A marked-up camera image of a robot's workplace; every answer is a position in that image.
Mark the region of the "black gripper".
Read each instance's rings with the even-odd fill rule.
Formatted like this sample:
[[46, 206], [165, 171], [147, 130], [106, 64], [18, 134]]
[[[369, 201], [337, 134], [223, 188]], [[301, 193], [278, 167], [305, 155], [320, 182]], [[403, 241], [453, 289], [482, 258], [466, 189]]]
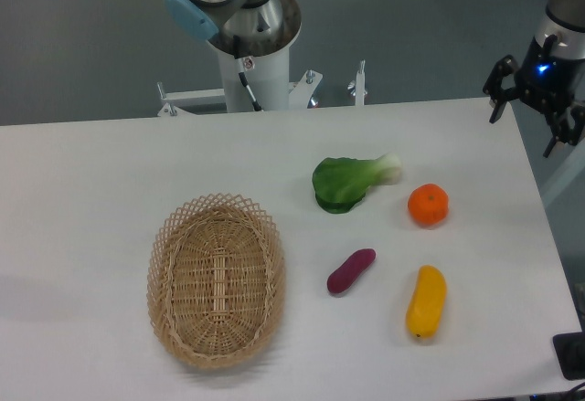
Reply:
[[[545, 116], [552, 134], [545, 158], [559, 143], [576, 146], [584, 138], [584, 104], [573, 103], [584, 59], [565, 55], [560, 35], [546, 36], [542, 43], [534, 39], [520, 69], [514, 57], [506, 55], [495, 62], [483, 86], [493, 108], [492, 124], [500, 120], [506, 104], [518, 98], [517, 90], [523, 103]], [[504, 80], [514, 75], [516, 85], [505, 89]]]

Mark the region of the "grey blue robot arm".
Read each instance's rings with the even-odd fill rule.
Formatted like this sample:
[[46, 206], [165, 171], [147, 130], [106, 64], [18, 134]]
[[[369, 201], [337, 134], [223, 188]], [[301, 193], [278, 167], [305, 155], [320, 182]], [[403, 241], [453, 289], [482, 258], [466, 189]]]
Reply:
[[[308, 71], [289, 81], [289, 48], [300, 33], [295, 0], [164, 0], [175, 23], [217, 53], [231, 112], [305, 109], [320, 82]], [[483, 91], [491, 121], [519, 100], [542, 114], [552, 143], [584, 137], [584, 104], [575, 91], [584, 75], [584, 0], [548, 0], [525, 59], [498, 60]]]

